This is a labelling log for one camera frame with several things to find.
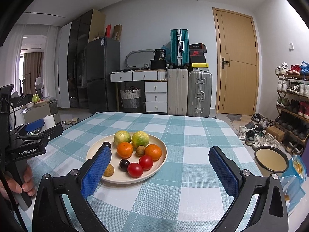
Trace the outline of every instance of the red tomato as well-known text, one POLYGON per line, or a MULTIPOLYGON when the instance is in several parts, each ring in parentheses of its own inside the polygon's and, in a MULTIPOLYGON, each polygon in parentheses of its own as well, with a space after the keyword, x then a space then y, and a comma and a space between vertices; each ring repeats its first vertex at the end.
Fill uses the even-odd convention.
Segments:
POLYGON ((143 168, 140 164, 132 162, 128 166, 128 173, 132 177, 138 178, 143 174, 143 168))
POLYGON ((152 168, 154 162, 149 155, 144 155, 139 159, 139 164, 144 170, 149 170, 150 168, 152 168))

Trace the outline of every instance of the teal suitcase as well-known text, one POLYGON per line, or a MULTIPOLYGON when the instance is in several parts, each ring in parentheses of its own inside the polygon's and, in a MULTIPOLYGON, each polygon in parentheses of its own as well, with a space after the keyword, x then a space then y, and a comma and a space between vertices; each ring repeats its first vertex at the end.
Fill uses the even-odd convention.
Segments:
POLYGON ((184 66, 189 63, 189 34, 188 30, 171 30, 171 63, 184 66))

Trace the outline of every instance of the wooden door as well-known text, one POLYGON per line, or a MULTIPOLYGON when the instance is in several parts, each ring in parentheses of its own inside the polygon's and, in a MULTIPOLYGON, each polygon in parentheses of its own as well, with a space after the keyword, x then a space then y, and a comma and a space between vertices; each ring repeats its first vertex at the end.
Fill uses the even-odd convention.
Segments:
POLYGON ((252 115, 258 86, 252 18, 219 10, 216 10, 215 16, 219 34, 217 47, 221 55, 218 113, 252 115), (223 58, 229 63, 222 64, 223 58))

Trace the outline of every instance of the shoe rack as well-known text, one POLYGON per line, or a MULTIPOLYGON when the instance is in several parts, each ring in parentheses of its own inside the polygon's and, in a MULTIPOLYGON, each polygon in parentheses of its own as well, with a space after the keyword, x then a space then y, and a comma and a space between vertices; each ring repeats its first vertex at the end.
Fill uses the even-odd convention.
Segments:
MULTIPOLYGON (((302 75, 276 75, 276 76, 278 76, 278 78, 283 77, 283 78, 287 78, 287 79, 291 79, 291 80, 301 80, 303 82, 304 81, 309 81, 309 76, 302 76, 302 75)), ((281 97, 281 98, 285 98, 286 95, 292 95, 294 97, 298 97, 299 99, 303 99, 303 100, 309 101, 309 98, 304 97, 304 96, 300 96, 300 95, 297 95, 297 94, 283 92, 283 91, 277 91, 277 93, 278 93, 279 97, 281 97)), ((288 110, 286 110, 284 108, 276 106, 276 109, 277 109, 277 111, 279 113, 279 116, 281 115, 282 112, 287 112, 290 115, 293 115, 294 117, 297 117, 297 118, 303 120, 305 123, 309 123, 309 119, 306 119, 306 118, 304 118, 304 117, 302 117, 302 116, 300 116, 298 114, 290 112, 290 111, 288 111, 288 110)), ((304 140, 302 140, 298 136, 293 134, 291 131, 289 131, 289 130, 285 129, 284 127, 282 127, 279 123, 275 122, 275 124, 276 124, 276 127, 278 129, 280 129, 281 131, 285 132, 286 135, 289 135, 289 136, 293 137, 295 140, 297 140, 297 142, 301 143, 303 145, 304 149, 305 149, 306 143, 307 143, 307 141, 309 139, 309 134, 307 135, 307 137, 304 140)))

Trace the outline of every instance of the silver suitcase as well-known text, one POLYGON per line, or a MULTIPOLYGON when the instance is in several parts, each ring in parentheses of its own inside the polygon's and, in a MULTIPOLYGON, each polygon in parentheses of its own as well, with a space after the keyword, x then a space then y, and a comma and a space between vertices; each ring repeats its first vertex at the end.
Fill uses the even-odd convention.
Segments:
POLYGON ((188 102, 188 70, 169 69, 167 72, 167 113, 186 116, 188 102))
POLYGON ((188 116, 209 117, 211 109, 212 75, 208 71, 189 73, 188 116))

